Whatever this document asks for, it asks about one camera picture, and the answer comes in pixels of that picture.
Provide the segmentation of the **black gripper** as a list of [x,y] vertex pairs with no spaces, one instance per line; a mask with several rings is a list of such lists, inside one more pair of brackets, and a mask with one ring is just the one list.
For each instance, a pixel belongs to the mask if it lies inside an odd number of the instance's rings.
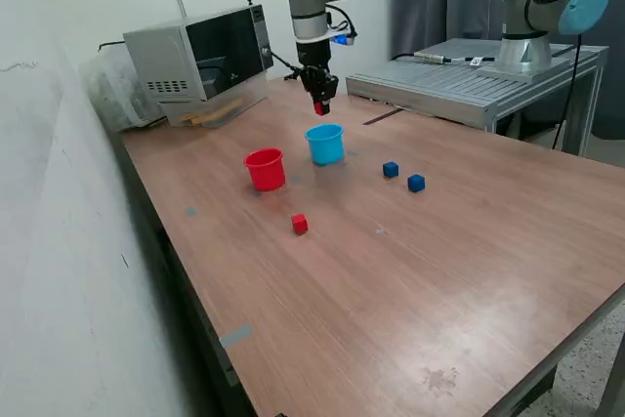
[[[306,81],[305,88],[310,94],[315,113],[329,113],[331,100],[336,96],[339,79],[329,67],[331,60],[330,40],[296,44],[298,61],[302,66],[300,76]],[[317,81],[324,81],[321,95]]]

